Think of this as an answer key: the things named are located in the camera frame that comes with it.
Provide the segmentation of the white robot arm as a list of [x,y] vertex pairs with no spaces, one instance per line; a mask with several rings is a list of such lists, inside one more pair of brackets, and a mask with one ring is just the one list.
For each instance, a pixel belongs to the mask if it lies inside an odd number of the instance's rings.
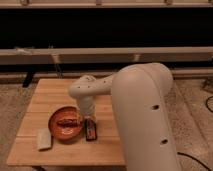
[[69,95],[84,116],[94,113],[95,95],[111,96],[127,171],[181,171],[164,102],[172,84],[165,65],[135,64],[102,79],[84,75]]

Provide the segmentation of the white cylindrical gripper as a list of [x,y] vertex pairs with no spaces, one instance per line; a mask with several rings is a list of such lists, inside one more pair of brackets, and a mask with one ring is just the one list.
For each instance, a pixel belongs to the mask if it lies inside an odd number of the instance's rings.
[[97,121],[95,115],[95,103],[92,97],[84,97],[77,100],[77,106],[80,114],[83,116],[90,116],[90,119],[94,122]]

